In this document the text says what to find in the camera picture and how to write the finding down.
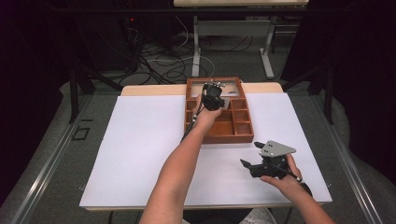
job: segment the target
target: white desk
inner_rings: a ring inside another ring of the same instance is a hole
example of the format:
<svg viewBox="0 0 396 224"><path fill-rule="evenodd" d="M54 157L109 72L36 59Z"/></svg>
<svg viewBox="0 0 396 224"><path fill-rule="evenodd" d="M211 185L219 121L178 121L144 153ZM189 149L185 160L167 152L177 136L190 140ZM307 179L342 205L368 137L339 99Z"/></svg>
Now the white desk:
<svg viewBox="0 0 396 224"><path fill-rule="evenodd" d="M295 147L293 156L314 198L331 202L289 96L274 83L246 83L243 88L254 141L274 140ZM164 161L183 134L186 85L126 89L116 103L81 198L80 206L88 210L144 209ZM185 207L291 206L277 189L252 178L242 166L240 159L260 163L258 152L252 143L203 145Z"/></svg>
<svg viewBox="0 0 396 224"><path fill-rule="evenodd" d="M175 0L175 7L279 7L305 6L308 0ZM270 21L198 21L194 17L194 57L192 77L199 76L201 49L200 35L254 35L265 36L264 48L260 49L262 64L268 79L275 78L268 58L276 26L276 17Z"/></svg>

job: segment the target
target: table leg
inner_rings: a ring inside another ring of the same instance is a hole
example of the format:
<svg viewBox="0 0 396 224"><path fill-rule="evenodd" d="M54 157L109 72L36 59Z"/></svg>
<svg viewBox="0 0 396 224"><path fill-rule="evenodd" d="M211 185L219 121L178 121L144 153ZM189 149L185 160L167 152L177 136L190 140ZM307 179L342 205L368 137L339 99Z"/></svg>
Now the table leg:
<svg viewBox="0 0 396 224"><path fill-rule="evenodd" d="M271 48L271 41L274 36L275 26L276 26L276 17L272 17L270 20L270 24L268 26L267 36L265 37L264 49L260 49L260 54L262 56L262 64L264 66L265 75L267 75L268 79L275 78L274 72L271 67L270 60L268 58L268 52Z"/></svg>
<svg viewBox="0 0 396 224"><path fill-rule="evenodd" d="M198 18L194 16L194 57L192 60L192 77L199 76L199 63L201 59L201 49L199 48Z"/></svg>

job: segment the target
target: person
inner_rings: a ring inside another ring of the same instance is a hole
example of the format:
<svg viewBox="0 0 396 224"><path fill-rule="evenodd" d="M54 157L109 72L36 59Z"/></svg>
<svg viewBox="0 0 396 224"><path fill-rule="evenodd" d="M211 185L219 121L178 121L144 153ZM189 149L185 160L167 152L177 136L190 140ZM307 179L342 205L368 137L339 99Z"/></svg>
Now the person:
<svg viewBox="0 0 396 224"><path fill-rule="evenodd" d="M201 95L197 97L197 106ZM199 151L206 133L212 127L221 109L209 111L203 109L190 133L169 155L160 171L146 209L140 219L141 224L179 224L183 220L183 207L187 192L192 181ZM299 177L300 170L296 167L291 155L287 156L290 170ZM282 192L301 211L305 223L333 223L327 213L305 192L300 184L287 175L281 180L270 176L262 176L261 180L273 185Z"/></svg>

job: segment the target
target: white surface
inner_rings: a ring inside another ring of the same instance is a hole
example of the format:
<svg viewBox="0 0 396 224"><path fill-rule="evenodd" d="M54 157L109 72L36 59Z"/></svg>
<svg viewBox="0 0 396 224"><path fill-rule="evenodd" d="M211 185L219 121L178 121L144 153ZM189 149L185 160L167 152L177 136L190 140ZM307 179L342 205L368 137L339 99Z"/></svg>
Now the white surface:
<svg viewBox="0 0 396 224"><path fill-rule="evenodd" d="M294 147L304 180L320 203L332 201L286 93L248 93L254 141ZM164 161L183 134L185 96L121 96L99 148L80 206L142 208ZM251 144L203 145L187 207L290 203L274 187L252 178L240 159L261 162Z"/></svg>

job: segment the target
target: wooden tray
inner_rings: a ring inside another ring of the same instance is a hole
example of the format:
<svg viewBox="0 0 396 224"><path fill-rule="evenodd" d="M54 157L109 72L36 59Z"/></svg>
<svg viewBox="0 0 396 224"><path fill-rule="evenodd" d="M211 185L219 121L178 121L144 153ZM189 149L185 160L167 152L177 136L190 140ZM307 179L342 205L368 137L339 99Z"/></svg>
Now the wooden tray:
<svg viewBox="0 0 396 224"><path fill-rule="evenodd" d="M221 115L204 138L204 144L251 143L254 133L251 125L248 102L238 77L189 78L186 89L185 126L192 120L192 110L196 106L195 98L202 92L202 87L209 81L225 84L220 97L230 98L227 109Z"/></svg>

